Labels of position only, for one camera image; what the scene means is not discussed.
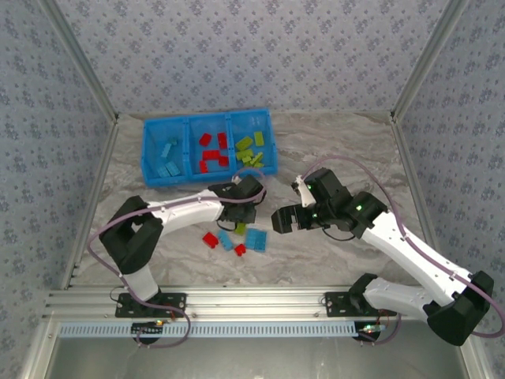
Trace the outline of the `blue three-compartment plastic bin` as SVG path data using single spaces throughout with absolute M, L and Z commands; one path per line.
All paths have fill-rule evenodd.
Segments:
M 253 134 L 256 131 L 263 133 L 264 147 L 255 146 Z M 212 135 L 211 143 L 207 147 L 199 144 L 203 133 Z M 218 133 L 226 133 L 228 149 L 219 149 Z M 251 157 L 250 164 L 244 164 L 235 156 L 238 152 L 235 144 L 246 136 L 253 139 L 248 149 L 253 150 L 254 156 L 259 152 L 264 154 L 261 161 L 258 161 L 264 166 L 257 169 L 265 175 L 276 174 L 279 167 L 277 146 L 270 111 L 267 108 L 148 119 L 144 122 L 140 160 L 144 182 L 148 187 L 161 188 L 230 179 L 243 167 L 254 167 L 254 157 Z M 171 137 L 176 137 L 178 144 L 172 146 L 167 158 L 161 158 L 161 151 Z M 208 160 L 209 172 L 202 174 L 199 162 L 202 160 L 204 150 L 219 150 L 221 156 L 229 157 L 229 166 L 220 167 L 218 160 Z M 157 172 L 157 167 L 165 166 L 169 161 L 178 166 L 181 174 L 162 178 Z

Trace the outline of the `aluminium extrusion mounting rail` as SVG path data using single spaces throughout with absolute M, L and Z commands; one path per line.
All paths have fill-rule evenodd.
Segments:
M 327 316 L 324 294 L 342 286 L 169 286 L 185 293 L 185 312 L 194 321 L 316 321 Z M 105 321 L 115 318 L 115 302 L 106 287 L 80 286 L 52 291 L 42 317 L 60 321 Z

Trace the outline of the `aluminium table side rail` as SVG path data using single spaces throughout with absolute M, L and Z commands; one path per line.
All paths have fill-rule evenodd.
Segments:
M 413 202 L 417 211 L 417 216 L 423 235 L 425 237 L 425 241 L 438 253 L 442 253 L 443 251 L 440 248 L 439 241 L 436 237 L 435 228 L 429 215 L 425 196 L 417 177 L 417 172 L 410 156 L 410 151 L 408 149 L 406 139 L 403 135 L 401 126 L 398 124 L 396 118 L 393 115 L 391 116 L 391 127 L 395 136 L 395 142 L 398 146 L 398 152 L 401 157 L 404 170 L 406 172 L 407 181 L 410 185 L 410 191 L 412 193 Z
M 79 264 L 81 262 L 82 254 L 86 246 L 86 241 L 88 240 L 90 230 L 92 229 L 95 210 L 99 202 L 99 195 L 107 174 L 107 169 L 110 164 L 110 159 L 112 157 L 117 135 L 118 120 L 115 119 L 111 124 L 109 133 L 107 134 L 106 143 L 100 156 L 95 179 L 92 183 L 86 206 L 84 207 L 84 215 L 77 230 L 77 235 L 73 247 L 70 251 L 69 262 L 66 266 L 65 273 L 59 287 L 60 290 L 67 290 L 69 288 L 73 277 L 73 272 L 75 268 L 79 267 Z

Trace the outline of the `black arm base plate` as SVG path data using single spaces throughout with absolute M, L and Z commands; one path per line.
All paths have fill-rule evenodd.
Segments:
M 366 302 L 353 300 L 348 292 L 326 292 L 323 304 L 328 317 L 395 317 L 396 312 L 377 310 Z
M 185 310 L 186 294 L 185 293 L 165 293 L 161 292 L 155 295 L 148 302 L 160 306 L 172 306 L 181 310 Z M 174 317 L 182 318 L 182 315 L 169 310 L 160 310 L 147 307 L 138 303 L 130 293 L 122 293 L 118 296 L 118 304 L 115 310 L 117 318 L 148 318 L 148 317 Z

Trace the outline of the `aluminium frame post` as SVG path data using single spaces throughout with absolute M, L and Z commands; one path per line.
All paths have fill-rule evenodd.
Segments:
M 69 22 L 66 20 L 58 3 L 55 0 L 37 0 L 41 9 L 46 14 L 55 33 L 61 40 L 64 48 L 71 57 L 74 66 L 82 76 L 84 82 L 90 89 L 100 110 L 106 115 L 106 118 L 112 124 L 115 124 L 118 114 L 115 111 L 105 88 L 95 74 L 92 64 L 87 58 L 84 50 L 80 46 Z
M 408 111 L 468 4 L 469 0 L 447 0 L 446 7 L 436 22 L 428 42 L 416 61 L 394 107 L 391 109 L 392 122 L 399 123 Z

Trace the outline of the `aluminium lower frame bar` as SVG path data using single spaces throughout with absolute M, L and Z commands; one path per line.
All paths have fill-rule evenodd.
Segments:
M 41 321 L 35 330 L 19 379 L 44 379 L 60 330 L 58 321 Z
M 459 348 L 469 379 L 495 379 L 487 351 L 480 337 L 470 336 Z

